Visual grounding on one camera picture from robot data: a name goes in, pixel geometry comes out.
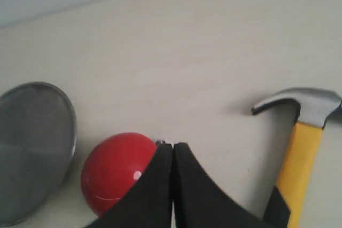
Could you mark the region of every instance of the yellow hammer handle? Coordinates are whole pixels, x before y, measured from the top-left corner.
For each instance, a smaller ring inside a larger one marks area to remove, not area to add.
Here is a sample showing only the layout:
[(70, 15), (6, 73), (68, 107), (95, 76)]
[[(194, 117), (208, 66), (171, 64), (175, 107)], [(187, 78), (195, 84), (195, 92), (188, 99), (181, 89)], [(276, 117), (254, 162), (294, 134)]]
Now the yellow hammer handle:
[(322, 128), (297, 123), (292, 131), (276, 187), (290, 209), (287, 228), (297, 228)]

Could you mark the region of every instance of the red ball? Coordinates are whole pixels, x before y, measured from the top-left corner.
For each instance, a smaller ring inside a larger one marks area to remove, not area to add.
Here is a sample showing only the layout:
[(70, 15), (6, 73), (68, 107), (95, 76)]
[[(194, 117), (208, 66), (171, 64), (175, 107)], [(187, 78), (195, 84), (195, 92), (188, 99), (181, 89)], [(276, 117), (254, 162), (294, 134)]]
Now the red ball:
[(81, 176), (82, 192), (97, 215), (117, 203), (140, 178), (156, 144), (139, 133), (112, 136), (88, 156)]

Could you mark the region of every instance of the hammer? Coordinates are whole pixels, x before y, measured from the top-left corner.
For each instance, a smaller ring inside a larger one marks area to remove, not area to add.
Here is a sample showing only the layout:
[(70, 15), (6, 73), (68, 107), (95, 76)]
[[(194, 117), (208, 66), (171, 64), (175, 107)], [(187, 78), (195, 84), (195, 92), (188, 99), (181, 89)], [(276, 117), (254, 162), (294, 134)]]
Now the hammer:
[(263, 220), (276, 228), (297, 228), (323, 129), (341, 109), (342, 98), (329, 90), (289, 88), (256, 104), (252, 114), (283, 103), (297, 107), (296, 124)]

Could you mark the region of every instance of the hammer head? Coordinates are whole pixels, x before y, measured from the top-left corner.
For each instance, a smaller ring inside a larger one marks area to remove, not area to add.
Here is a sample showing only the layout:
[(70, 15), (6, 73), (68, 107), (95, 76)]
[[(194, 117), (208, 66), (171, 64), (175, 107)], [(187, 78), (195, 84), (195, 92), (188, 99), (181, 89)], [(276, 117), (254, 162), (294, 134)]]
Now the hammer head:
[(252, 108), (256, 115), (282, 103), (294, 103), (301, 123), (324, 128), (327, 118), (341, 108), (342, 98), (333, 91), (316, 88), (289, 88), (261, 101)]

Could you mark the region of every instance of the white table surface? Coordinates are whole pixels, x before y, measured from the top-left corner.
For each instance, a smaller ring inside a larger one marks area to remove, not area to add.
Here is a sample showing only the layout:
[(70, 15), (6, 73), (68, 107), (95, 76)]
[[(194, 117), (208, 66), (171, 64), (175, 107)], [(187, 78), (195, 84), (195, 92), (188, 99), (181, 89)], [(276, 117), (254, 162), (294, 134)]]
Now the white table surface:
[[(102, 139), (137, 131), (186, 141), (234, 200), (261, 216), (294, 117), (249, 113), (280, 89), (342, 93), (342, 0), (108, 0), (0, 30), (0, 91), (27, 81), (62, 88), (77, 112), (75, 165), (17, 227), (81, 227), (80, 190)], [(328, 122), (299, 227), (341, 227), (342, 122)]]

